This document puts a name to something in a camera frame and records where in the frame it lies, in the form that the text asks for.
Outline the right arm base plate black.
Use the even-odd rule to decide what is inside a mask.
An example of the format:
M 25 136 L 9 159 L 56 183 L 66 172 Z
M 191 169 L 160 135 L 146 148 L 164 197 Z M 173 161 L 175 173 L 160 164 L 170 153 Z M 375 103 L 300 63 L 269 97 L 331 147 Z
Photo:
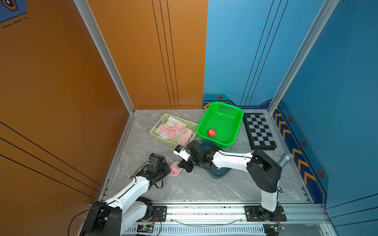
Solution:
M 248 222 L 277 221 L 286 222 L 287 217 L 282 206 L 277 205 L 274 212 L 270 212 L 261 206 L 244 206 Z

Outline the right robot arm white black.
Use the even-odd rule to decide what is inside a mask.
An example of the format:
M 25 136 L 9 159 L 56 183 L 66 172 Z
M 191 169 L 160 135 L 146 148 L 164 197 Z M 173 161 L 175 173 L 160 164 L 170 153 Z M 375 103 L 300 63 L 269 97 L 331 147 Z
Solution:
M 278 220 L 282 167 L 264 151 L 232 153 L 217 148 L 206 149 L 199 142 L 191 141 L 186 147 L 178 145 L 174 154 L 182 158 L 179 167 L 188 173 L 195 166 L 202 169 L 228 168 L 248 173 L 261 190 L 259 218 L 263 221 Z

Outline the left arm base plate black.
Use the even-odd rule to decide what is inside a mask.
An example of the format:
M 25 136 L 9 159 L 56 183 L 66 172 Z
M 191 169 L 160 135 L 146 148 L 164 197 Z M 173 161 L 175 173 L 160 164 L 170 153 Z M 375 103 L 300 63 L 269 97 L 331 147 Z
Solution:
M 153 206 L 152 209 L 148 209 L 146 215 L 138 219 L 136 222 L 153 222 L 155 217 L 161 222 L 166 221 L 167 217 L 167 206 Z

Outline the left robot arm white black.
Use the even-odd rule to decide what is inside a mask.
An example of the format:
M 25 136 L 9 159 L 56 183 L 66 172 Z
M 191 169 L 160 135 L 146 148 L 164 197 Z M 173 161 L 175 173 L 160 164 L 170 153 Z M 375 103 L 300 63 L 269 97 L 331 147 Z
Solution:
M 96 201 L 86 210 L 88 214 L 79 235 L 88 236 L 98 230 L 101 236 L 121 236 L 136 221 L 150 220 L 153 201 L 142 195 L 170 172 L 164 156 L 151 154 L 128 186 L 104 202 Z

